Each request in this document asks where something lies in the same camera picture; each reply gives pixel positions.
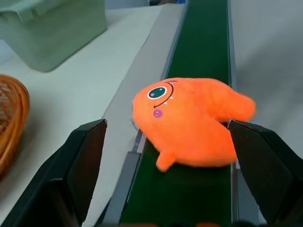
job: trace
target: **gray floor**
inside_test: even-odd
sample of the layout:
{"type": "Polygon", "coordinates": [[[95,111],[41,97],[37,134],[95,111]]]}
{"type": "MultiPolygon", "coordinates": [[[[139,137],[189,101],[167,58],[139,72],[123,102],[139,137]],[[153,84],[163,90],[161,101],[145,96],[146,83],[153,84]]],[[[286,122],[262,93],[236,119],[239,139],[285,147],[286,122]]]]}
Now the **gray floor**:
{"type": "Polygon", "coordinates": [[[255,99],[258,124],[303,157],[303,1],[232,0],[238,90],[255,99]]]}

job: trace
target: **white table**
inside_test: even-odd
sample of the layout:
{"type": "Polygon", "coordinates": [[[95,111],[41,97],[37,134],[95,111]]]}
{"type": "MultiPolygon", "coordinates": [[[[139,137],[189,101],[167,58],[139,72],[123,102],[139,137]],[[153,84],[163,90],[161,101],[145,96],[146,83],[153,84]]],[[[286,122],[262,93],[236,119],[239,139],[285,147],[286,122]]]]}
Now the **white table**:
{"type": "Polygon", "coordinates": [[[182,12],[181,5],[109,10],[108,30],[50,73],[30,70],[17,56],[0,63],[0,73],[18,78],[31,96],[19,156],[0,183],[0,224],[71,131],[106,118],[99,177],[83,226],[95,224],[137,134],[131,101],[143,87],[159,81],[182,12]]]}

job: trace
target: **pink cheek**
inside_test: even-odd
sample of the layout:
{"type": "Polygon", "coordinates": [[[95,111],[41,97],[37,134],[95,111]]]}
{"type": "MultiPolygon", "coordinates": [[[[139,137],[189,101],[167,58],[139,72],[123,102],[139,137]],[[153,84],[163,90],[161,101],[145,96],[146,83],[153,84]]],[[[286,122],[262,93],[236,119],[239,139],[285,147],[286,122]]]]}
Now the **pink cheek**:
{"type": "Polygon", "coordinates": [[[161,110],[154,110],[154,112],[153,112],[153,116],[155,118],[161,118],[162,115],[163,115],[163,112],[161,110]]]}

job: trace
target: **toy eye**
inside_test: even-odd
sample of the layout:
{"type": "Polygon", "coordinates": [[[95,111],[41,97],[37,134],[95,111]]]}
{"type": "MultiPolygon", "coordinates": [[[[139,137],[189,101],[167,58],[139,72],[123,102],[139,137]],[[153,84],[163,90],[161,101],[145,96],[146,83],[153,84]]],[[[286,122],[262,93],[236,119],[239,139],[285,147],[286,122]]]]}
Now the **toy eye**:
{"type": "Polygon", "coordinates": [[[167,92],[166,87],[156,87],[150,92],[148,92],[147,97],[149,99],[157,99],[163,97],[167,92]]]}

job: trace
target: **toy mouth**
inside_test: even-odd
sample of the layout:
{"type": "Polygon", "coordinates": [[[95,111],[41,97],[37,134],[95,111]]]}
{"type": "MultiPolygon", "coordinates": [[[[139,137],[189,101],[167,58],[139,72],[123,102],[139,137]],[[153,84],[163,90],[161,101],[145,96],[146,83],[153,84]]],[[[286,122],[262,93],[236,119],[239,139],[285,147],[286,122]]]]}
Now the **toy mouth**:
{"type": "Polygon", "coordinates": [[[162,105],[162,104],[167,104],[167,101],[169,100],[169,99],[173,99],[173,96],[172,96],[172,94],[174,93],[174,86],[171,84],[171,83],[174,83],[174,82],[177,82],[176,80],[172,80],[172,81],[168,81],[168,82],[165,82],[165,83],[167,83],[168,85],[170,85],[171,86],[171,93],[170,93],[170,95],[167,97],[167,99],[165,99],[163,102],[161,102],[160,104],[158,104],[158,105],[154,105],[153,106],[153,108],[156,108],[156,107],[158,107],[158,106],[160,106],[160,105],[162,105]]]}

